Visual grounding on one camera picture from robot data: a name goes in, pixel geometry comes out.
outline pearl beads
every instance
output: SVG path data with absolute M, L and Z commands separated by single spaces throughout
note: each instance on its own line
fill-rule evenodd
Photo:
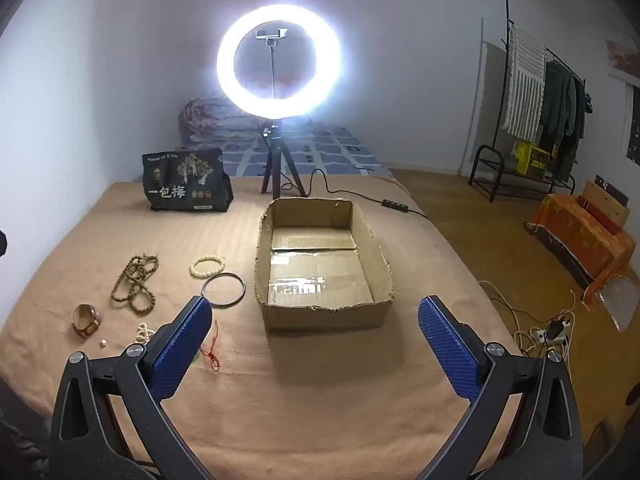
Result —
M 140 323 L 138 325 L 138 334 L 136 335 L 135 343 L 148 345 L 155 333 L 156 332 L 151 330 L 146 323 Z

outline metal bangle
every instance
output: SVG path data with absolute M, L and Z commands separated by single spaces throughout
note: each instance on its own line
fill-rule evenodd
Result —
M 232 301 L 231 303 L 213 303 L 209 301 L 209 298 L 207 298 L 204 295 L 205 289 L 207 288 L 207 285 L 209 285 L 210 282 L 218 278 L 222 278 L 223 276 L 228 276 L 230 278 L 235 278 L 236 280 L 238 280 L 242 285 L 242 293 L 240 294 L 240 297 L 237 300 Z M 211 305 L 212 308 L 229 308 L 230 306 L 234 306 L 235 304 L 238 304 L 242 301 L 242 298 L 244 298 L 245 294 L 246 294 L 246 284 L 244 283 L 244 280 L 233 272 L 220 272 L 220 274 L 216 274 L 215 276 L 210 276 L 209 278 L 207 278 L 207 281 L 205 281 L 202 284 L 202 290 L 200 291 L 200 295 L 205 300 L 209 301 L 209 304 Z

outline power strip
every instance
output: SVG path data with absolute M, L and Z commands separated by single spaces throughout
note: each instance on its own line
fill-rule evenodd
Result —
M 558 334 L 558 337 L 556 337 L 555 339 L 547 339 L 545 340 L 545 331 L 544 330 L 536 330 L 536 345 L 537 346 L 542 346 L 542 345 L 558 345 L 560 343 L 564 343 L 566 342 L 566 334 L 568 332 L 568 330 L 571 328 L 571 322 L 569 321 L 563 321 L 562 322 L 562 332 Z

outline white bead bracelet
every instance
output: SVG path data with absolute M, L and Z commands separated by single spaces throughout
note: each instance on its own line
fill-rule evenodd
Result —
M 219 265 L 219 267 L 215 270 L 210 270 L 208 272 L 198 272 L 196 270 L 196 265 L 202 262 L 216 262 Z M 196 261 L 194 261 L 189 267 L 189 273 L 191 274 L 191 276 L 200 280 L 204 280 L 206 278 L 210 278 L 211 276 L 215 276 L 216 274 L 219 274 L 223 270 L 225 270 L 225 261 L 219 256 L 216 256 L 215 254 L 210 254 L 209 256 L 201 256 Z

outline striped towel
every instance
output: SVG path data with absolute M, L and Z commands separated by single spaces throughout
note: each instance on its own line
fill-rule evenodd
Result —
M 509 96 L 503 128 L 522 140 L 536 142 L 545 93 L 545 46 L 516 25 L 510 35 Z

